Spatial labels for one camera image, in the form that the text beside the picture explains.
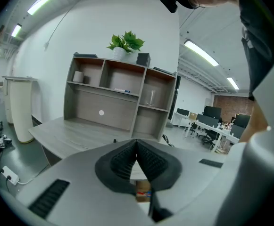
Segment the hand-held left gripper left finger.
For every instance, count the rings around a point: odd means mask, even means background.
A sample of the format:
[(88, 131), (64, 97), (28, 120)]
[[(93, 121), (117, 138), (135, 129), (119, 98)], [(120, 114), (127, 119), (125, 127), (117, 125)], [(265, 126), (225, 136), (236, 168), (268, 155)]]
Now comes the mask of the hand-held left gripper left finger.
[[(24, 186), (17, 197), (2, 190), (1, 196), (29, 226), (154, 226), (132, 194), (116, 193), (107, 188), (95, 173), (96, 161), (127, 142), (111, 143), (75, 153)], [(31, 205), (57, 180), (66, 189), (45, 217), (32, 212)]]

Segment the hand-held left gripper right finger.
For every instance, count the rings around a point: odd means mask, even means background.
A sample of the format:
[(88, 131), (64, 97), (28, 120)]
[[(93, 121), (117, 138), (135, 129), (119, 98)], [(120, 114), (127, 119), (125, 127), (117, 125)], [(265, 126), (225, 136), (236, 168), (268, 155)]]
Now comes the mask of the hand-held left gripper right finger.
[(136, 159), (151, 186), (148, 213), (136, 222), (216, 222), (224, 194), (215, 179), (225, 156), (136, 140)]

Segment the person's left forearm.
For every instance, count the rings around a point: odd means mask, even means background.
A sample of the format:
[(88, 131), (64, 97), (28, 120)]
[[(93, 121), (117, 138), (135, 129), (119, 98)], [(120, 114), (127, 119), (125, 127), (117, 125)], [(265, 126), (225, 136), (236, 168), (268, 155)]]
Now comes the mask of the person's left forearm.
[(266, 118), (259, 104), (257, 103), (257, 101), (254, 101), (250, 120), (239, 139), (239, 143), (248, 142), (255, 133), (265, 131), (267, 129), (267, 126), (268, 124)]

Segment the black office chair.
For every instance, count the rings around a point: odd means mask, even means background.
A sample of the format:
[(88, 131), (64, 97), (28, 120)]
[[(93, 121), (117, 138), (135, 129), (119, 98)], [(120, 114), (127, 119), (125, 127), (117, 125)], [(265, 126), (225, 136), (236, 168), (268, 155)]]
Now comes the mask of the black office chair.
[(202, 144), (208, 144), (209, 146), (212, 146), (215, 140), (218, 140), (219, 138), (219, 133), (213, 131), (213, 130), (208, 130), (205, 129), (206, 135), (202, 138)]

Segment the white office desk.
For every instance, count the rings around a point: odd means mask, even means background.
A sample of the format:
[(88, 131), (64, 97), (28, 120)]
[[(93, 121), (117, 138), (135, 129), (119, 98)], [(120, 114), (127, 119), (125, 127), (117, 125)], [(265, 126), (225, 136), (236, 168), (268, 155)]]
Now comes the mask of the white office desk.
[(220, 146), (220, 141), (222, 139), (222, 136), (225, 136), (227, 140), (231, 141), (234, 144), (239, 142), (239, 138), (236, 138), (235, 136), (230, 135), (229, 133), (226, 133), (224, 130), (211, 127), (211, 126), (206, 125), (206, 124), (204, 124), (202, 122), (199, 122), (199, 121), (194, 121), (194, 123), (197, 126), (200, 126), (201, 128), (212, 130), (212, 131), (216, 132), (219, 135), (215, 145), (213, 146), (213, 149), (211, 150), (212, 153), (214, 153), (216, 151), (216, 149)]

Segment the wooden shelf unit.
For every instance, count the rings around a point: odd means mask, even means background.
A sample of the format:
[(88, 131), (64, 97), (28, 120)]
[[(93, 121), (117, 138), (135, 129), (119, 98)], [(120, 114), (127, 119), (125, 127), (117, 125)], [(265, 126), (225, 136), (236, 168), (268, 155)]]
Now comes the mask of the wooden shelf unit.
[[(73, 82), (75, 71), (84, 73), (83, 83)], [(73, 56), (66, 79), (64, 119), (83, 119), (130, 131), (131, 138), (158, 141), (168, 120), (176, 78), (175, 72), (169, 75), (112, 59)], [(149, 90), (156, 91), (154, 106), (146, 105)]]

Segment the white power strip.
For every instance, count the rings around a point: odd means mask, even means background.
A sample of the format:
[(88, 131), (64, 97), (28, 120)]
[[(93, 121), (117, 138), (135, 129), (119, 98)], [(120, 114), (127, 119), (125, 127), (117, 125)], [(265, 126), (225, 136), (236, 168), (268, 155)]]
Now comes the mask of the white power strip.
[(8, 166), (4, 166), (2, 169), (1, 169), (1, 174), (8, 179), (8, 181), (16, 186), (19, 182), (19, 176), (14, 173)]

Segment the black door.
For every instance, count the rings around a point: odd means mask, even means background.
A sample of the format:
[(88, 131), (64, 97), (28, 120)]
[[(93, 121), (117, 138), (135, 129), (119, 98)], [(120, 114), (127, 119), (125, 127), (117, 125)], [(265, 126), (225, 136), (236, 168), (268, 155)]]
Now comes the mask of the black door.
[(177, 96), (178, 96), (178, 92), (179, 92), (180, 82), (181, 82), (181, 77), (178, 75), (176, 78), (174, 96), (173, 96), (173, 100), (172, 100), (172, 104), (171, 104), (171, 108), (170, 108), (170, 112), (169, 112), (169, 116), (168, 116), (169, 120), (172, 119), (172, 116), (174, 113), (174, 108), (175, 108), (175, 104), (176, 104), (176, 100), (177, 100)]

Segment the clear drinking glass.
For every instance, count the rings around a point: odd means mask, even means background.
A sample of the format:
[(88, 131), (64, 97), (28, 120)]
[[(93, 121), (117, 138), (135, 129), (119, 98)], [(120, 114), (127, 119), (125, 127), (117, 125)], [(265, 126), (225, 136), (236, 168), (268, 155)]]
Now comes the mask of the clear drinking glass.
[(147, 97), (146, 105), (154, 106), (155, 94), (156, 94), (155, 90), (149, 90), (148, 91), (148, 97)]

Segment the white cylindrical cup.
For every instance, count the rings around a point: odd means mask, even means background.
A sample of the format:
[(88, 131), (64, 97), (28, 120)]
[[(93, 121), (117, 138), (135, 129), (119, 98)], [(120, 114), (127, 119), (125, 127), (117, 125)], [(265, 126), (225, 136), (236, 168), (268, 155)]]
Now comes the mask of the white cylindrical cup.
[(75, 71), (73, 76), (73, 82), (83, 83), (84, 73), (81, 71)]

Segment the black rectangular box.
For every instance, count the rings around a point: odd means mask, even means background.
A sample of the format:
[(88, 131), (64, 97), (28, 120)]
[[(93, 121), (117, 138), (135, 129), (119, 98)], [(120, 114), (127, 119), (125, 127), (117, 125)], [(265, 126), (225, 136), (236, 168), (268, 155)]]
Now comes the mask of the black rectangular box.
[(149, 53), (138, 53), (136, 64), (149, 67), (150, 65), (150, 55)]

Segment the green plant in white pot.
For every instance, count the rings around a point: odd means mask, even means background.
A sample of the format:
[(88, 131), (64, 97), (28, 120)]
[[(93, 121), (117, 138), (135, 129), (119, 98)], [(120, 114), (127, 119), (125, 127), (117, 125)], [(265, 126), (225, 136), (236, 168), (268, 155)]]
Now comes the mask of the green plant in white pot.
[(145, 41), (137, 38), (132, 31), (125, 32), (124, 35), (112, 35), (108, 49), (113, 51), (113, 59), (121, 61), (127, 54), (140, 51)]

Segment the person's black top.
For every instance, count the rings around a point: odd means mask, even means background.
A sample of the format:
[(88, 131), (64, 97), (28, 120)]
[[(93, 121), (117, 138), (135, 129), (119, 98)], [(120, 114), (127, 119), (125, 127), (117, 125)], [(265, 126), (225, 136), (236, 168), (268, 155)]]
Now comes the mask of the person's black top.
[(274, 65), (274, 0), (239, 0), (242, 45), (249, 67), (249, 99)]

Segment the white round pedestal table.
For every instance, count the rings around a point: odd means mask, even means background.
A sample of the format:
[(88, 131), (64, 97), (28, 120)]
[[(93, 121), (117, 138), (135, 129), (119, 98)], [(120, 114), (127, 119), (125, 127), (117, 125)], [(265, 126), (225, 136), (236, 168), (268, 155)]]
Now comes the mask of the white round pedestal table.
[(31, 95), (32, 85), (36, 78), (3, 76), (6, 118), (14, 126), (17, 139), (22, 144), (34, 140), (29, 133), (33, 127)]

